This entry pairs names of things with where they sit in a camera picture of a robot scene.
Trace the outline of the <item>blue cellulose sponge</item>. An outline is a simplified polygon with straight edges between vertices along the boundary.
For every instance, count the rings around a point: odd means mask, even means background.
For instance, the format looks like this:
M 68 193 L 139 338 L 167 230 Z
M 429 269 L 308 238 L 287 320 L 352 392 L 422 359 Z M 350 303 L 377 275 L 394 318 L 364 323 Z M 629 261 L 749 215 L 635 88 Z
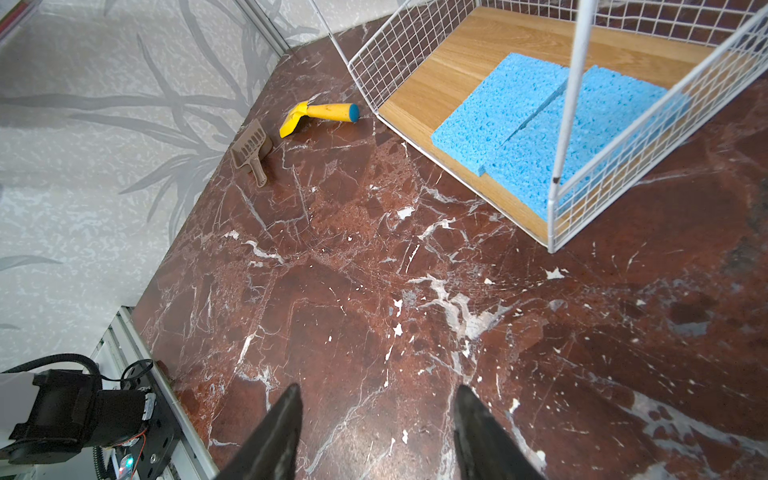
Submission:
M 562 180 L 573 177 L 668 90 L 594 66 L 584 74 Z M 485 164 L 485 172 L 542 219 L 547 218 L 565 98 L 559 95 L 516 131 Z
M 512 53 L 431 135 L 435 147 L 477 176 L 501 146 L 565 88 L 569 69 Z

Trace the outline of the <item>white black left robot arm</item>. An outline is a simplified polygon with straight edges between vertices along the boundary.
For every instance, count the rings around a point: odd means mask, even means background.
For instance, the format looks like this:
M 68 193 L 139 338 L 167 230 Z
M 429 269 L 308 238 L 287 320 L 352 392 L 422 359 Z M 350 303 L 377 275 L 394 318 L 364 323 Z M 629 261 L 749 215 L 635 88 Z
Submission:
M 65 463 L 93 451 L 98 479 L 136 479 L 157 396 L 150 359 L 118 378 L 95 360 L 54 354 L 1 373 L 1 466 Z

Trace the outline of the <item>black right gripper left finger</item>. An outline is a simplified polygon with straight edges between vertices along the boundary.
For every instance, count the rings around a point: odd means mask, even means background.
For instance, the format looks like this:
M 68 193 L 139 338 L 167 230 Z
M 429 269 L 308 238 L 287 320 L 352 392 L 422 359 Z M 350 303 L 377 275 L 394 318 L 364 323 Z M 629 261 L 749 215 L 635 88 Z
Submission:
M 300 386 L 292 383 L 215 479 L 294 479 L 302 420 Z

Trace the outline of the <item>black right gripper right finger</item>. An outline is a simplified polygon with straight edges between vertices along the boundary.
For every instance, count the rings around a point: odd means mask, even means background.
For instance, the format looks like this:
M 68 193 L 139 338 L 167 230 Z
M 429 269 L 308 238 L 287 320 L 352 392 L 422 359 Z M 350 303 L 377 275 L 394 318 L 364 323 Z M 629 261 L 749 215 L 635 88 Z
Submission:
M 458 387 L 453 415 L 462 479 L 544 479 L 470 387 Z

